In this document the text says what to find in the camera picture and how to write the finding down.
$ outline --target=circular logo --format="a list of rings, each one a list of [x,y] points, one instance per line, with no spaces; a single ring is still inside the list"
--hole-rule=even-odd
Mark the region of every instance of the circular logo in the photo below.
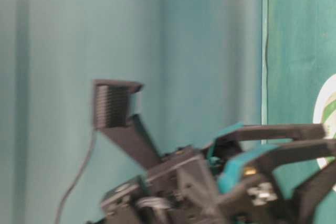
[[[323,123],[326,138],[336,138],[336,74],[322,86],[314,109],[313,123]],[[334,157],[318,158],[320,168],[324,168]]]

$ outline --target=teal curtain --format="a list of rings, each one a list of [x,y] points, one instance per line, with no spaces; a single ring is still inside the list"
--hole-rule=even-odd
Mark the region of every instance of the teal curtain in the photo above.
[[[89,143],[92,79],[143,82],[162,153],[260,123],[261,0],[0,0],[0,216],[52,223]],[[98,135],[62,223],[143,170]]]
[[[336,73],[335,0],[268,0],[268,123],[312,123],[324,82]],[[287,197],[318,170],[316,161],[287,165],[276,174]],[[315,223],[334,223],[336,195],[318,208]]]

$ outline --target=robotic arm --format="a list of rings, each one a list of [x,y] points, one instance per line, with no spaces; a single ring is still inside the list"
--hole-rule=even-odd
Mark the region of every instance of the robotic arm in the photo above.
[[[284,164],[335,156],[336,139],[321,124],[250,125],[220,134],[203,149],[179,148],[160,157],[141,123],[130,115],[136,82],[97,80],[93,124],[142,165],[137,176],[107,192],[105,218],[95,224],[310,224],[336,183],[336,161],[284,199],[272,171]],[[243,152],[240,141],[290,138]]]

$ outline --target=black cable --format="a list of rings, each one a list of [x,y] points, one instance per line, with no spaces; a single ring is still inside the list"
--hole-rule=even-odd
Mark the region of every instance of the black cable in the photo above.
[[[85,155],[85,159],[83,161],[83,163],[81,164],[81,166],[79,167],[79,170],[73,180],[73,182],[70,184],[70,186],[68,187],[68,189],[66,190],[66,192],[64,193],[64,195],[62,196],[61,201],[59,202],[58,208],[57,208],[57,212],[56,212],[56,217],[55,217],[55,224],[59,224],[60,223],[60,218],[62,215],[62,211],[65,205],[65,202],[67,200],[67,198],[69,197],[70,193],[72,192],[73,188],[76,186],[79,178],[81,177],[81,175],[83,174],[89,160],[90,157],[92,155],[92,151],[94,149],[94,145],[96,143],[96,129],[92,128],[91,131],[91,140],[90,140],[90,145],[89,145],[89,149]]]

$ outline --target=screw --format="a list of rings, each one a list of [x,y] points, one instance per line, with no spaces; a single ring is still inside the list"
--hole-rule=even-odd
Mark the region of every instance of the screw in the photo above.
[[[108,216],[113,216],[115,214],[116,214],[115,211],[110,211],[110,212],[107,213]]]
[[[257,173],[257,170],[254,167],[249,167],[249,166],[244,167],[243,174],[245,176],[253,175],[256,173]]]
[[[127,189],[130,185],[129,184],[123,184],[122,186],[119,186],[116,190],[114,190],[116,193],[119,193],[121,191],[124,191]]]

